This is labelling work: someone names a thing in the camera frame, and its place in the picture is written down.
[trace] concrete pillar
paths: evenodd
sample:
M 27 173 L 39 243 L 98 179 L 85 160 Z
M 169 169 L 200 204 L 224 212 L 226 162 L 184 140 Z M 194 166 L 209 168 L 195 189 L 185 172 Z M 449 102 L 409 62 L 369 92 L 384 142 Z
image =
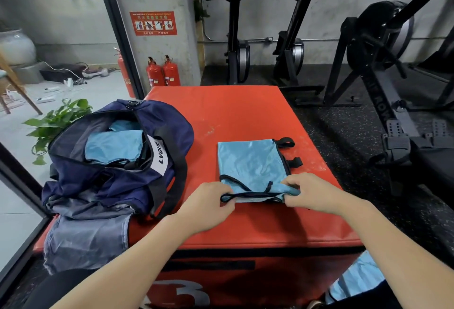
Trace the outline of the concrete pillar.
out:
M 146 67 L 151 56 L 163 65 L 168 54 L 179 67 L 182 85 L 200 85 L 193 0 L 118 0 L 144 91 L 150 88 Z M 173 11 L 178 35 L 136 36 L 130 12 Z

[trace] hand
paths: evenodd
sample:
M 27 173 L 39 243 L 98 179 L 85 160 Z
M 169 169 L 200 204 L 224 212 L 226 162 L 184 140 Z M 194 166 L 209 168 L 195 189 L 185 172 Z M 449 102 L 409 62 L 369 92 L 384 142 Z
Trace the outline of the hand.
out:
M 297 196 L 284 196 L 285 204 L 288 207 L 304 207 L 342 215 L 344 208 L 348 207 L 352 201 L 361 200 L 312 173 L 289 175 L 282 183 L 297 187 L 301 191 L 301 194 Z
M 235 209 L 235 199 L 221 207 L 221 195 L 233 193 L 221 182 L 203 183 L 192 193 L 175 214 L 188 226 L 192 234 L 222 223 Z

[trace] person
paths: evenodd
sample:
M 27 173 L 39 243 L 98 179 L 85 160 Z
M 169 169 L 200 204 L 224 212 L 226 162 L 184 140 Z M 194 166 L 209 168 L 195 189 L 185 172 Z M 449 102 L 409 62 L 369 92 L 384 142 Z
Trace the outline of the person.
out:
M 352 297 L 348 299 L 355 300 L 352 306 L 339 301 L 329 307 L 388 308 L 378 306 L 388 286 L 389 294 L 394 293 L 404 309 L 454 306 L 454 270 L 400 232 L 370 202 L 311 173 L 290 175 L 282 183 L 301 190 L 298 196 L 284 197 L 288 207 L 303 207 L 343 217 L 360 236 L 387 280 L 387 284 L 379 285 L 380 294 L 372 293 L 368 297 L 363 294 L 356 300 Z M 220 182 L 200 185 L 177 213 L 162 219 L 122 255 L 96 272 L 75 270 L 69 283 L 61 281 L 62 277 L 68 278 L 68 275 L 62 275 L 65 272 L 49 277 L 31 294 L 24 308 L 137 309 L 180 244 L 193 234 L 221 224 L 234 211 L 234 200 L 224 206 L 220 204 L 220 197 L 225 193 L 231 193 L 231 188 Z

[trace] person's left hand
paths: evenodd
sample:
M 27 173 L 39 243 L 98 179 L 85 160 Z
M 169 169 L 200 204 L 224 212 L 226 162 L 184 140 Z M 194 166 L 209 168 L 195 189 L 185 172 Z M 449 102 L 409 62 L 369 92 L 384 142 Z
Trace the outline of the person's left hand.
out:
M 222 223 L 235 209 L 235 199 L 221 206 L 221 195 L 233 193 L 230 186 L 221 182 L 201 184 L 175 214 L 192 234 Z

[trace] wooden chair leg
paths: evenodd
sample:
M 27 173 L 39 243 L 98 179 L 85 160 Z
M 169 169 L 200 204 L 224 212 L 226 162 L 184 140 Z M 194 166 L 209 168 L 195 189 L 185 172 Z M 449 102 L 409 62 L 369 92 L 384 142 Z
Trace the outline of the wooden chair leg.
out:
M 39 114 L 43 115 L 43 112 L 39 110 L 36 104 L 31 100 L 31 98 L 25 93 L 20 86 L 18 86 L 10 77 L 9 74 L 6 76 L 6 80 L 16 89 L 16 91 L 33 107 L 33 109 Z
M 0 94 L 0 104 L 2 105 L 4 111 L 6 111 L 7 114 L 11 114 L 11 111 L 9 110 L 8 106 L 6 105 L 3 95 Z
M 2 57 L 0 53 L 0 69 L 3 69 L 6 71 L 8 76 L 6 76 L 6 79 L 8 82 L 17 90 L 19 94 L 33 107 L 33 109 L 39 114 L 42 115 L 43 112 L 39 110 L 39 108 L 36 106 L 36 104 L 31 100 L 30 97 L 20 88 L 18 83 L 20 83 L 19 78 L 16 76 L 14 73 L 13 69 L 7 64 L 6 60 Z

